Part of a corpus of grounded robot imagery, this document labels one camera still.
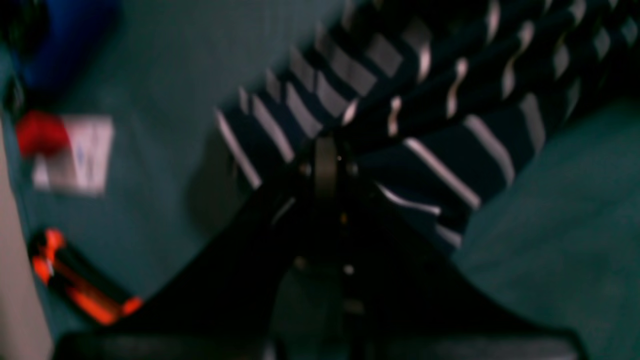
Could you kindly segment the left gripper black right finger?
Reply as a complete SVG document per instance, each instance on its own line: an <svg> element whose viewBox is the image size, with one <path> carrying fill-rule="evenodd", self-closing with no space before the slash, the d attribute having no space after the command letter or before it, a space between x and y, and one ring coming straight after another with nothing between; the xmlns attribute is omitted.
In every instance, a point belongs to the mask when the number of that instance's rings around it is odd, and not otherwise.
<svg viewBox="0 0 640 360"><path fill-rule="evenodd" d="M583 360L576 334L538 325L472 285L414 230L347 147L327 142L351 360Z"/></svg>

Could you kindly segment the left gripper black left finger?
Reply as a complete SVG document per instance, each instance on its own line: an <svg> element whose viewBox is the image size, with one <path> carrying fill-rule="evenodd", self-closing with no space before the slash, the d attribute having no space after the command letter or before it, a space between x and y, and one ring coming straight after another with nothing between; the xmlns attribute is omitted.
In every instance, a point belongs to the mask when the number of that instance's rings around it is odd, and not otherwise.
<svg viewBox="0 0 640 360"><path fill-rule="evenodd" d="M160 292L105 329L70 333L55 360L267 360L282 353L268 327L298 256L325 249L320 186L330 139L320 137L254 192L232 221Z"/></svg>

